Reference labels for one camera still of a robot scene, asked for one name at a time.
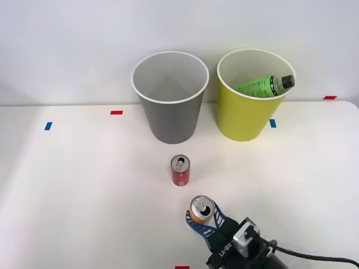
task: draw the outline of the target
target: can lid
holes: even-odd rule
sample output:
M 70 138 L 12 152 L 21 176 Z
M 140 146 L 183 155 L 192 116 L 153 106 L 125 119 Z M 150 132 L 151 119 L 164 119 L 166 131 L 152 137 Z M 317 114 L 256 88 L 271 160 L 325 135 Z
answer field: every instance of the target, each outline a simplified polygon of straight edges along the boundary
M 176 172 L 185 172 L 190 168 L 190 159 L 182 154 L 176 155 L 171 160 L 171 168 Z
M 209 219 L 214 213 L 214 202 L 207 196 L 198 195 L 191 201 L 190 209 L 199 219 Z

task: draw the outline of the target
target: paper cup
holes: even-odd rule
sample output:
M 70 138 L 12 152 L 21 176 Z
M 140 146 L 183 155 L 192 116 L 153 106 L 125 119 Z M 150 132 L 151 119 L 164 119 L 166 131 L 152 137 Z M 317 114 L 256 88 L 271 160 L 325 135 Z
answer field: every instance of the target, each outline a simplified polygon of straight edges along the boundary
M 219 130 L 236 141 L 256 138 L 284 97 L 292 90 L 272 98 L 256 98 L 233 89 L 265 76 L 287 76 L 296 73 L 281 56 L 262 49 L 239 49 L 223 56 L 217 65 L 220 81 L 217 111 Z
M 135 67 L 132 86 L 158 140 L 177 144 L 193 135 L 208 80 L 207 66 L 185 52 L 155 53 Z

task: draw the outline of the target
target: bottle cap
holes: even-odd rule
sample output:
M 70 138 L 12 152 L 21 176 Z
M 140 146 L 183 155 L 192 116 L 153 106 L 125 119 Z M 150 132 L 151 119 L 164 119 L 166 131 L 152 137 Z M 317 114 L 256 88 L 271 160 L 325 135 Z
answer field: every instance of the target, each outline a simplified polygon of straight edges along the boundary
M 292 75 L 282 77 L 283 88 L 291 88 L 294 87 L 295 84 L 296 82 L 294 81 L 294 77 Z

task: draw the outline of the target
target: cup rim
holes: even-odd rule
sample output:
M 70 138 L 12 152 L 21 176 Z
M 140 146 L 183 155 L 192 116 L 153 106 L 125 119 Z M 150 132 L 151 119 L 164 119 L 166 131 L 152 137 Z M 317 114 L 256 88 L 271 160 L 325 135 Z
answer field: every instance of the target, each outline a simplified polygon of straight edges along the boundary
M 156 56 L 158 54 L 164 54 L 164 53 L 178 53 L 178 54 L 184 54 L 184 55 L 187 55 L 187 56 L 190 56 L 190 57 L 193 57 L 195 58 L 197 61 L 199 61 L 203 67 L 205 68 L 206 70 L 206 82 L 204 83 L 204 86 L 202 87 L 202 89 L 200 91 L 198 91 L 196 94 L 188 97 L 188 98 L 185 98 L 185 99 L 182 99 L 182 100 L 177 100 L 177 101 L 159 101 L 159 100 L 155 100 L 155 99 L 152 99 L 152 98 L 149 98 L 147 96 L 145 96 L 144 94 L 140 93 L 139 90 L 136 88 L 135 84 L 134 84 L 134 74 L 136 72 L 136 69 L 137 67 L 143 63 L 145 60 L 153 57 L 153 56 Z M 176 51 L 176 50 L 168 50 L 168 51 L 165 51 L 165 52 L 157 52 L 157 53 L 154 53 L 154 54 L 151 54 L 147 57 L 145 57 L 144 59 L 142 59 L 134 68 L 134 70 L 132 70 L 132 73 L 131 73 L 131 84 L 132 84 L 132 87 L 134 88 L 135 92 L 140 95 L 142 98 L 148 100 L 148 101 L 151 101 L 151 102 L 154 102 L 154 103 L 157 103 L 157 104 L 164 104 L 164 105 L 169 105 L 169 104 L 180 104 L 180 103 L 184 103 L 186 101 L 189 101 L 189 100 L 192 100 L 193 98 L 199 96 L 207 87 L 208 85 L 208 82 L 209 82 L 209 71 L 208 71 L 208 68 L 207 66 L 205 65 L 205 63 L 198 57 L 190 54 L 190 53 L 187 53 L 187 52 L 180 52 L 180 51 Z
M 249 96 L 249 95 L 245 95 L 245 94 L 242 94 L 238 91 L 235 91 L 234 89 L 232 89 L 231 87 L 229 87 L 225 82 L 224 80 L 222 79 L 221 75 L 220 75 L 220 72 L 219 72 L 219 67 L 220 67 L 220 64 L 222 63 L 222 61 L 227 58 L 229 55 L 231 55 L 232 53 L 236 53 L 236 52 L 241 52 L 241 51 L 244 51 L 244 50 L 257 50 L 257 51 L 260 51 L 260 52 L 266 52 L 266 53 L 269 53 L 269 54 L 272 54 L 276 57 L 278 57 L 279 59 L 281 59 L 283 62 L 285 62 L 289 67 L 290 69 L 292 70 L 293 72 L 293 77 L 294 79 L 296 80 L 297 79 L 297 74 L 296 74 L 296 71 L 294 70 L 293 66 L 286 60 L 284 59 L 282 56 L 279 56 L 278 54 L 274 53 L 274 52 L 270 52 L 269 50 L 265 50 L 265 49 L 255 49 L 255 48 L 245 48 L 245 49 L 237 49 L 237 50 L 233 50 L 229 53 L 227 53 L 225 56 L 223 56 L 218 64 L 217 64 L 217 76 L 219 78 L 219 80 L 221 81 L 221 83 L 227 88 L 229 89 L 231 92 L 233 92 L 234 94 L 237 94 L 241 97 L 244 97 L 244 98 L 248 98 L 248 99 L 252 99 L 252 100 L 258 100 L 258 101 L 271 101 L 271 100 L 275 100 L 275 99 L 279 99 L 279 98 L 282 98 L 282 97 L 285 97 L 294 87 L 290 88 L 288 91 L 286 91 L 285 93 L 281 94 L 281 95 L 278 95 L 278 96 L 275 96 L 275 97 L 269 97 L 269 98 L 259 98 L 259 97 L 253 97 L 253 96 Z

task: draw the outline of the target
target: blue tape marker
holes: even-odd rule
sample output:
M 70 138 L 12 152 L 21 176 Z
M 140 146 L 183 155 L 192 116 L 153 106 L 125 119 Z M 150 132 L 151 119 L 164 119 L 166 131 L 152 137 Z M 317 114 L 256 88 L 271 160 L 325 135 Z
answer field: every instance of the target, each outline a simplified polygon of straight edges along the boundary
M 270 126 L 271 126 L 272 128 L 276 128 L 276 127 L 277 127 L 277 125 L 276 125 L 274 119 L 270 119 L 270 120 L 269 120 L 269 123 L 270 123 Z
M 45 131 L 49 131 L 51 128 L 52 122 L 48 122 L 45 126 Z

